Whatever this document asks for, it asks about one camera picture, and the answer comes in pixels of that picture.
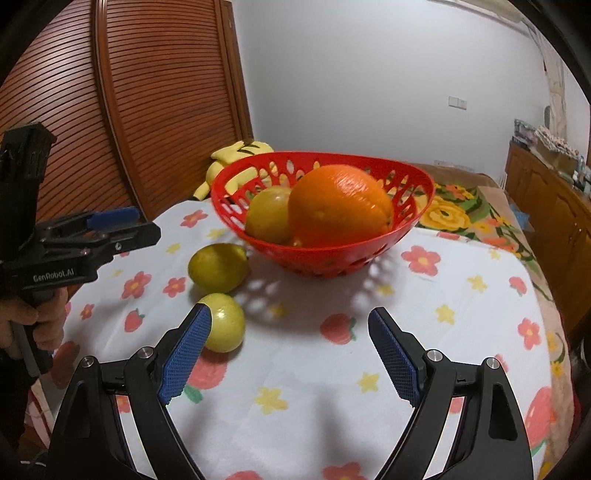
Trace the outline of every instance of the table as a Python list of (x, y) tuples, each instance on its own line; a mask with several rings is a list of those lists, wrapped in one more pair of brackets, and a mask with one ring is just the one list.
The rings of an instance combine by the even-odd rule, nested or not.
[[(44, 379), (54, 412), (84, 355), (128, 358), (155, 345), (202, 293), (189, 258), (213, 242), (239, 242), (209, 202), (163, 213), (158, 245), (121, 255), (72, 298), (57, 368)], [(551, 422), (550, 368), (534, 289), (510, 253), (444, 232), (413, 229), (388, 252), (346, 277), (318, 280), (283, 270), (256, 252), (233, 292), (247, 318), (245, 341), (229, 355), (204, 354), (171, 418), (208, 480), (371, 480), (412, 409), (390, 383), (367, 331), (384, 306), (403, 330), (452, 361), (499, 359), (514, 389), (537, 476)], [(153, 475), (126, 397), (118, 398), (138, 470)], [(462, 399), (428, 471), (443, 469)]]

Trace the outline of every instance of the white wall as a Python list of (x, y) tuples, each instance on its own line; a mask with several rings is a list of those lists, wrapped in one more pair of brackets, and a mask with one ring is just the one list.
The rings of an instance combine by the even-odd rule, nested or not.
[(567, 141), (586, 158), (589, 148), (589, 102), (566, 65), (564, 66), (564, 97)]
[(276, 150), (442, 160), (496, 179), (514, 118), (543, 123), (536, 45), (489, 18), (427, 0), (233, 6), (254, 133)]

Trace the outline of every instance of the green lemon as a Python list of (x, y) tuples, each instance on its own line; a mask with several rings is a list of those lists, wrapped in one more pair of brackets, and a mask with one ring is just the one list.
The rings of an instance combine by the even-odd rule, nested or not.
[(248, 259), (239, 245), (213, 244), (191, 257), (188, 271), (191, 280), (203, 291), (227, 293), (248, 275)]
[(207, 305), (212, 312), (212, 331), (205, 347), (217, 353), (227, 353), (238, 348), (246, 329), (240, 305), (223, 293), (205, 295), (199, 303)]
[(290, 193), (289, 188), (280, 186), (269, 187), (257, 193), (246, 213), (246, 234), (270, 244), (286, 244), (291, 238), (287, 220)]

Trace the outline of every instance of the window curtain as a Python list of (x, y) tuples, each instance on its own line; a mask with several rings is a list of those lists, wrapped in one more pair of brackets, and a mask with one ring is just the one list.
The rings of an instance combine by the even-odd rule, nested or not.
[(550, 133), (566, 138), (566, 100), (564, 96), (564, 62), (546, 37), (529, 20), (524, 19), (531, 38), (540, 49), (550, 89)]
[(489, 12), (493, 12), (499, 17), (506, 18), (513, 23), (519, 23), (523, 18), (521, 12), (517, 10), (513, 4), (507, 0), (462, 0), (466, 4), (474, 5), (478, 8), (483, 8)]

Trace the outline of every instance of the finger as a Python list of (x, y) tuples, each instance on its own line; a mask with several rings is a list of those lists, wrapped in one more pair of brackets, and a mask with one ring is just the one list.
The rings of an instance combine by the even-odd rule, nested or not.
[(18, 297), (0, 301), (0, 321), (33, 325), (38, 318), (39, 312)]
[(54, 322), (40, 323), (33, 330), (33, 340), (37, 343), (47, 342), (63, 334), (63, 326), (66, 321), (66, 312)]
[(64, 339), (64, 332), (62, 331), (57, 337), (52, 338), (51, 340), (48, 340), (46, 342), (37, 343), (37, 346), (41, 350), (47, 350), (47, 351), (51, 352), (53, 350), (57, 350), (60, 347), (61, 341), (63, 339)]
[(6, 320), (0, 320), (0, 348), (8, 348), (12, 345), (12, 329)]
[(61, 318), (61, 314), (66, 310), (68, 302), (68, 291), (65, 288), (56, 290), (53, 298), (37, 307), (39, 312), (38, 322), (53, 322)]

